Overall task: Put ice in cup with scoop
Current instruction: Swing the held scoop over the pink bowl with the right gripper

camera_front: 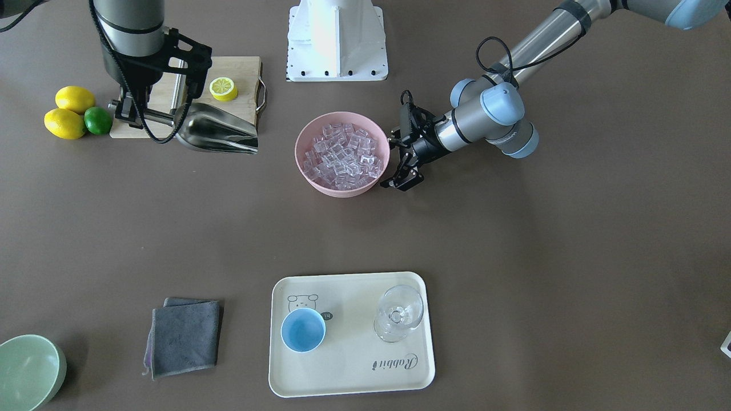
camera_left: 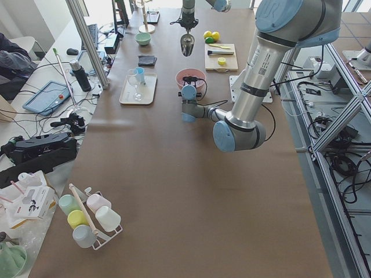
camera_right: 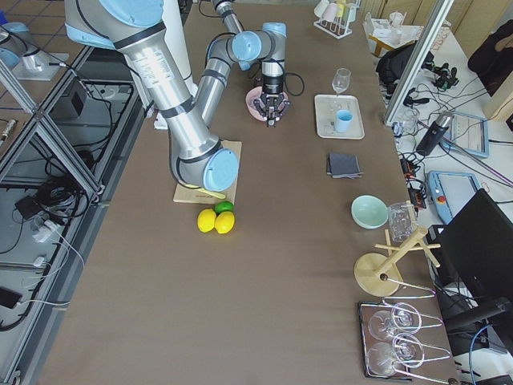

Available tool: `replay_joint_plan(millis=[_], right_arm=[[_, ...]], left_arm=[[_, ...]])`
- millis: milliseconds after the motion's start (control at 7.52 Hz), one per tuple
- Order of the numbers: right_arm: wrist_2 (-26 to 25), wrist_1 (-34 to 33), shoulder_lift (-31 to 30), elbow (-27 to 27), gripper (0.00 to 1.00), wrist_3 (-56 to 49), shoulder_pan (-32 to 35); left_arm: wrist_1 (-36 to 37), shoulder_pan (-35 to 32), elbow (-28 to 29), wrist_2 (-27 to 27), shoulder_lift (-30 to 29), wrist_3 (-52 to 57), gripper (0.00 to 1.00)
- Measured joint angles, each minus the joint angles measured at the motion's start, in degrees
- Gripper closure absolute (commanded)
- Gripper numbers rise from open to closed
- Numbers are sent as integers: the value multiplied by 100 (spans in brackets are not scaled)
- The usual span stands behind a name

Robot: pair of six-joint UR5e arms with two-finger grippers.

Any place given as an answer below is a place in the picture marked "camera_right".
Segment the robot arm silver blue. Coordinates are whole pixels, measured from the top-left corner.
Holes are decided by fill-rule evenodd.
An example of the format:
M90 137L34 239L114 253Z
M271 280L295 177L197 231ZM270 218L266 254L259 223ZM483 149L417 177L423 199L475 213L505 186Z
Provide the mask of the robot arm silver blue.
M204 122L165 43L163 12L161 1L67 1L67 35L131 60L168 126L169 168L176 180L222 192L235 182L239 161Z
M285 98L286 25L266 22L260 30L245 30L231 1L214 1L214 11L222 20L226 35L215 37L206 50L205 68L196 93L196 106L206 124L210 124L234 64L247 71L255 63L261 66L261 92L253 100L254 108L268 126L281 120L290 106Z

